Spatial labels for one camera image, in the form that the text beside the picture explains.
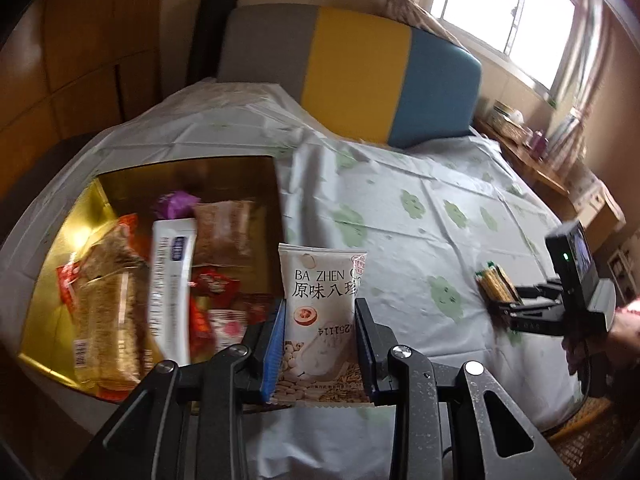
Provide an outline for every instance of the white snack package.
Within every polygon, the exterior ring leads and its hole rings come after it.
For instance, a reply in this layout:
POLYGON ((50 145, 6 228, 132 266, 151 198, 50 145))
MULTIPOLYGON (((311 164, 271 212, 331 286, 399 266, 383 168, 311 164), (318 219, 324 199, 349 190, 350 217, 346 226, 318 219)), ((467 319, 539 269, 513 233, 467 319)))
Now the white snack package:
POLYGON ((216 352, 242 342, 248 321, 246 311, 212 308, 207 311, 207 319, 216 338, 216 352))
POLYGON ((367 253, 280 244, 287 298, 276 402, 369 402, 354 330, 355 298, 367 253))
POLYGON ((189 278, 196 220, 157 220, 153 226, 147 322, 165 359, 178 366, 189 355, 189 278))

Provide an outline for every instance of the purple candy wrapper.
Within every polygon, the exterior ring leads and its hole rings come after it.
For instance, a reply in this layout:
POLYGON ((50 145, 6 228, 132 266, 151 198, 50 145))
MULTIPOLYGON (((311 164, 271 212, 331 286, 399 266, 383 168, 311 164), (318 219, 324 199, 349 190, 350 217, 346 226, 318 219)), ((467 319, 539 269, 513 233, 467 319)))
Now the purple candy wrapper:
POLYGON ((197 196, 178 190, 162 195, 158 199, 154 211, 159 220, 191 218, 193 217, 193 206, 197 203, 200 203, 197 196))

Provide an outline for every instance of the plastic wrapped bread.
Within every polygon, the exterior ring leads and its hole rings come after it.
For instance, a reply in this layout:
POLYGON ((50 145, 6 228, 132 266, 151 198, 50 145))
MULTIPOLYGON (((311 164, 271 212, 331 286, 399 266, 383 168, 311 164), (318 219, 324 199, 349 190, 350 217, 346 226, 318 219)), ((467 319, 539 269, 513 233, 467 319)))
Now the plastic wrapped bread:
POLYGON ((78 286, 74 366, 80 383, 110 390, 138 384, 144 273, 123 269, 78 286))
POLYGON ((131 225, 119 220, 113 229, 89 248, 80 261, 79 279, 88 282, 125 267, 144 264, 145 261, 131 247, 131 231, 131 225))

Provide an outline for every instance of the barcode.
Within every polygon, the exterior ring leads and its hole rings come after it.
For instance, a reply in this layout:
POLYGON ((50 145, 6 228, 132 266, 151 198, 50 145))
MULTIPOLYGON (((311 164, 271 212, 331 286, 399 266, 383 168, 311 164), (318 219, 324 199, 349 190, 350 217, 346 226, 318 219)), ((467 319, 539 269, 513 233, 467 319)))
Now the barcode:
POLYGON ((145 348, 145 373, 154 367, 154 355, 151 348, 145 348))
POLYGON ((76 339, 74 341, 74 366, 76 368, 86 367, 86 351, 88 346, 88 339, 76 339))

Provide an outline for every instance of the chair backrest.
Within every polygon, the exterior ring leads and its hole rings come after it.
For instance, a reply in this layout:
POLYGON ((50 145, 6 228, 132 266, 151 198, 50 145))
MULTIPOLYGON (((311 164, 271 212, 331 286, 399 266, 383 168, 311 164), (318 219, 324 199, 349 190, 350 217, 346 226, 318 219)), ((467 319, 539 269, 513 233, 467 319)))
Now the chair backrest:
POLYGON ((300 4, 229 16, 220 82, 279 83, 334 133, 406 148, 469 134, 481 66, 393 20, 300 4))

